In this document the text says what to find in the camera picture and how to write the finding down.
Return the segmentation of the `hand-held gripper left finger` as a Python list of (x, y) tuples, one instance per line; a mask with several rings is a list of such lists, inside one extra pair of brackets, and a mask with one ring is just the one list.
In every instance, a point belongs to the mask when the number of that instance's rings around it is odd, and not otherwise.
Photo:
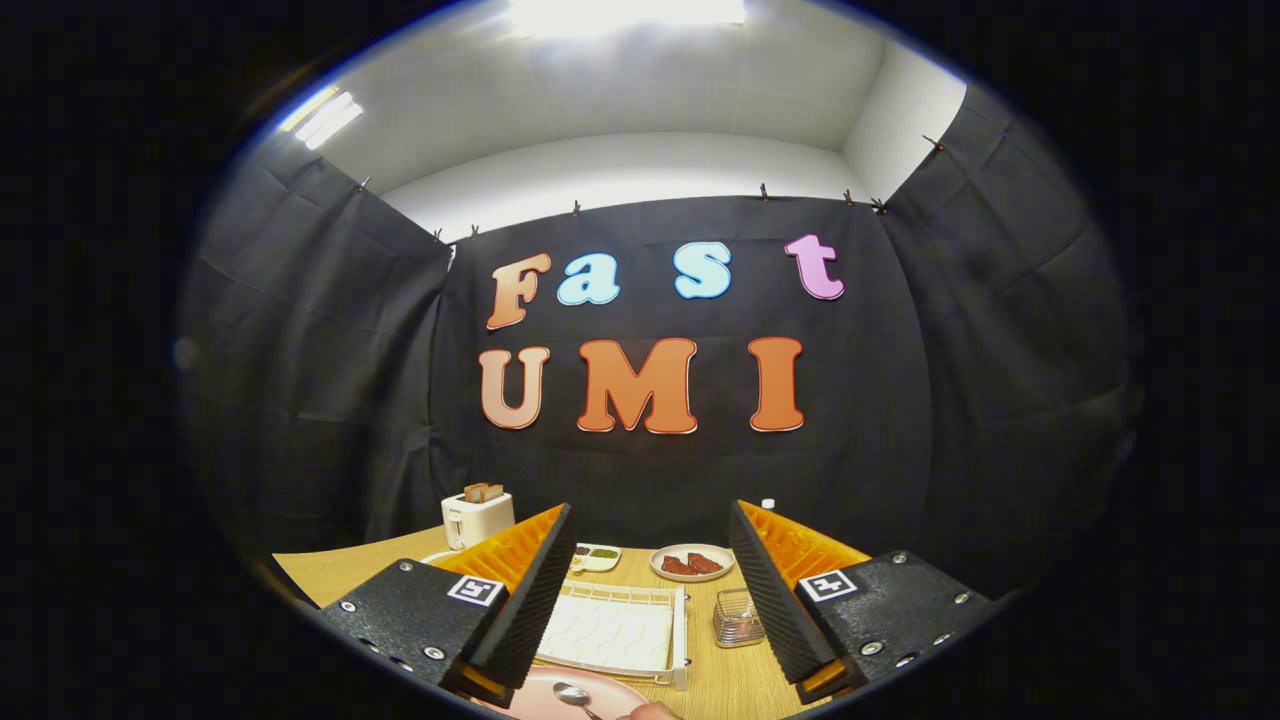
[(572, 510), (559, 503), (436, 564), (397, 559), (317, 615), (419, 685), (507, 708), (575, 547)]

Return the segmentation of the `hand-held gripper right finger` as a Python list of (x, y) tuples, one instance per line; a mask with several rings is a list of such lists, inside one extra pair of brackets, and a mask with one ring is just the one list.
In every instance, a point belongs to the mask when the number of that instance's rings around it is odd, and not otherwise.
[(730, 516), (749, 594), (804, 705), (887, 682), (998, 611), (915, 553), (872, 557), (745, 501)]

